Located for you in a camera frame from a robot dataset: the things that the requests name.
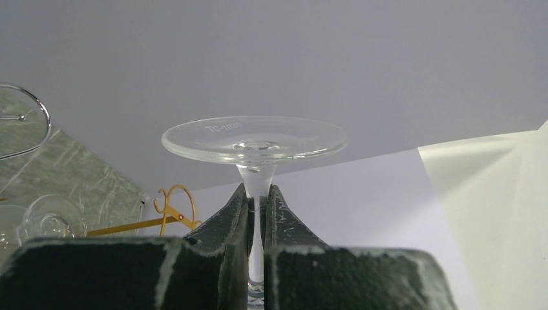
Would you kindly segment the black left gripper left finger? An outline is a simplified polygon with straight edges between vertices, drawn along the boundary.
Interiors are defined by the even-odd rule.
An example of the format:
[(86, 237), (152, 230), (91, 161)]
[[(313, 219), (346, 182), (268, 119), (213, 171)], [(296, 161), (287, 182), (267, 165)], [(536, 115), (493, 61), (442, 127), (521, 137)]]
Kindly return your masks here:
[(243, 185), (183, 237), (38, 238), (1, 269), (2, 309), (245, 309)]

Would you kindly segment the clear wine glass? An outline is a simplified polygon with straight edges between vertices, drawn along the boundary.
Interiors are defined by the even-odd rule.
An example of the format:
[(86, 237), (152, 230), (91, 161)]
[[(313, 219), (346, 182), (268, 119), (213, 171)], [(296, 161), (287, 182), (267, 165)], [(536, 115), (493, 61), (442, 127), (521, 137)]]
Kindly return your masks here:
[(248, 203), (248, 309), (264, 308), (264, 204), (277, 165), (330, 156), (349, 143), (347, 132), (323, 121), (284, 116), (209, 118), (177, 125), (162, 145), (192, 160), (235, 165)]

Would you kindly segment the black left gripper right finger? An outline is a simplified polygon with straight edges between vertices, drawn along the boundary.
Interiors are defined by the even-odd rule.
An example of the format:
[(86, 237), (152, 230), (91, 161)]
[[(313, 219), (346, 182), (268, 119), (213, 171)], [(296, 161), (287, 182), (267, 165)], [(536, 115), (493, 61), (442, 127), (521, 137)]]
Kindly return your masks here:
[(266, 309), (455, 309), (436, 259), (417, 249), (332, 247), (273, 185), (266, 223)]

